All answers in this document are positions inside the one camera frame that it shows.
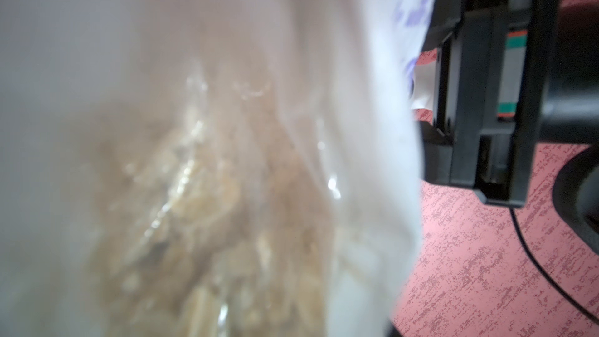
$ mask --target green stripe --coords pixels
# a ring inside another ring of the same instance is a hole
[[[497,105],[498,114],[515,114],[516,103],[499,103]]]
[[[505,48],[520,48],[526,46],[526,35],[519,37],[508,37],[505,42]]]

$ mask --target pink textured surface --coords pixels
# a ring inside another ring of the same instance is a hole
[[[599,0],[563,0],[564,5]],[[430,111],[418,113],[430,120]],[[537,145],[525,208],[517,211],[537,260],[566,292],[599,314],[599,256],[555,212],[553,180],[583,146]],[[471,191],[422,185],[421,258],[395,312],[405,337],[599,336],[530,263],[506,208]]]

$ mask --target white object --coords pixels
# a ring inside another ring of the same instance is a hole
[[[3,334],[102,335],[82,307],[95,227],[91,192],[71,195],[66,182],[90,177],[70,125],[106,102],[143,100],[146,76],[130,63],[151,38],[136,27],[140,16],[153,29],[181,30],[158,42],[162,54],[187,50],[201,7],[160,1],[0,0]],[[246,30],[232,45],[252,43],[266,58],[281,121],[330,193],[338,233],[328,336],[383,335],[419,251],[421,154],[407,92],[432,1],[212,0],[221,5],[202,8]],[[153,12],[163,7],[180,17]],[[263,94],[232,89],[244,100]]]
[[[410,97],[412,109],[432,110],[435,94],[435,72],[437,63],[416,65],[414,68],[414,90]]]

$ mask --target black wire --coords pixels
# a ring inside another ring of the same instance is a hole
[[[516,219],[516,213],[514,212],[513,208],[510,208],[510,214],[512,215],[512,221],[514,222],[514,228],[516,229],[516,234],[518,235],[518,239],[520,240],[520,244],[522,245],[522,248],[524,249],[524,252],[526,252],[526,255],[528,256],[528,258],[530,259],[530,261],[534,264],[534,266],[538,269],[538,271],[541,272],[541,274],[543,275],[543,277],[545,277],[545,280],[547,280],[551,284],[551,286],[553,288],[555,288],[558,291],[558,293],[561,294],[565,298],[565,300],[567,300],[571,305],[573,305],[574,307],[576,307],[576,309],[578,311],[580,311],[581,314],[583,314],[584,316],[588,317],[589,320],[591,320],[596,325],[599,325],[599,318],[597,318],[595,315],[593,315],[592,313],[590,313],[580,303],[576,302],[568,293],[566,293],[564,291],[564,289],[562,289],[557,284],[557,282],[555,282],[551,278],[551,276],[549,276],[549,274],[547,272],[545,272],[545,270],[543,269],[543,267],[540,264],[538,264],[537,260],[533,256],[533,253],[530,252],[530,249],[528,248],[528,245],[526,244],[526,241],[524,241],[524,237],[522,236],[522,231],[520,230],[520,225],[518,224],[518,219]]]

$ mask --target plastic bag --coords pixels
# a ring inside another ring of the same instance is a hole
[[[386,331],[432,0],[2,1],[5,334]]]

